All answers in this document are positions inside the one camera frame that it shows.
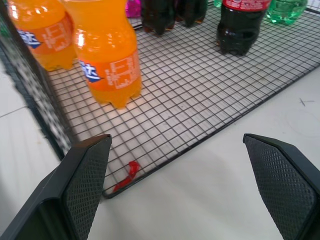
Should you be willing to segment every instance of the dark soda bottle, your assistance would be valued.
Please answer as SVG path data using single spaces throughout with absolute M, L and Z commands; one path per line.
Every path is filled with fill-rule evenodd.
M 176 21 L 184 20 L 185 25 L 190 27 L 195 22 L 202 23 L 208 8 L 208 0 L 177 0 Z
M 141 18 L 146 33 L 155 31 L 162 35 L 175 26 L 175 0 L 142 0 Z
M 257 40 L 260 24 L 271 0 L 223 0 L 217 28 L 222 54 L 246 55 Z

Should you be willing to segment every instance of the orange soda bottle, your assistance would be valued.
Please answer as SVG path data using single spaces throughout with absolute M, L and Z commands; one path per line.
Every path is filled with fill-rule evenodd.
M 140 94 L 137 37 L 126 0 L 61 0 L 74 21 L 73 43 L 88 87 L 98 103 L 124 108 Z
M 58 0 L 8 0 L 10 18 L 35 59 L 47 71 L 70 69 L 76 57 L 72 22 Z

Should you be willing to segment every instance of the black wire rack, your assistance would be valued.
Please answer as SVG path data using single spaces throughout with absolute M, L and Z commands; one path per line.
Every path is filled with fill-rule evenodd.
M 216 46 L 220 10 L 210 7 L 202 24 L 177 23 L 158 37 L 136 28 L 143 89 L 125 109 L 100 105 L 93 99 L 77 61 L 71 70 L 47 74 L 44 92 L 55 105 L 52 120 L 67 140 L 77 142 L 102 133 L 112 135 L 104 196 L 112 198 L 183 155 L 249 113 L 320 64 L 320 1 L 294 25 L 264 20 L 257 42 L 246 56 L 221 55 Z M 40 109 L 46 109 L 42 102 Z M 115 191 L 129 174 L 129 162 L 139 171 L 133 181 Z

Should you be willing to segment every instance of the white floor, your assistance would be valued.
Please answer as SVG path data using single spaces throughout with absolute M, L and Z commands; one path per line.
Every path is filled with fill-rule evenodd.
M 0 235 L 58 159 L 0 62 Z

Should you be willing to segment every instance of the bottle label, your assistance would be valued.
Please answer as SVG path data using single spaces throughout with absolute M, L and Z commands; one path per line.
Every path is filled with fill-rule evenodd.
M 56 24 L 17 31 L 30 51 L 39 55 L 59 52 L 72 43 L 72 23 L 67 14 Z
M 130 86 L 140 76 L 138 50 L 114 62 L 91 62 L 79 58 L 87 84 L 98 91 L 116 91 Z
M 271 0 L 223 0 L 226 7 L 243 12 L 259 12 L 266 10 Z

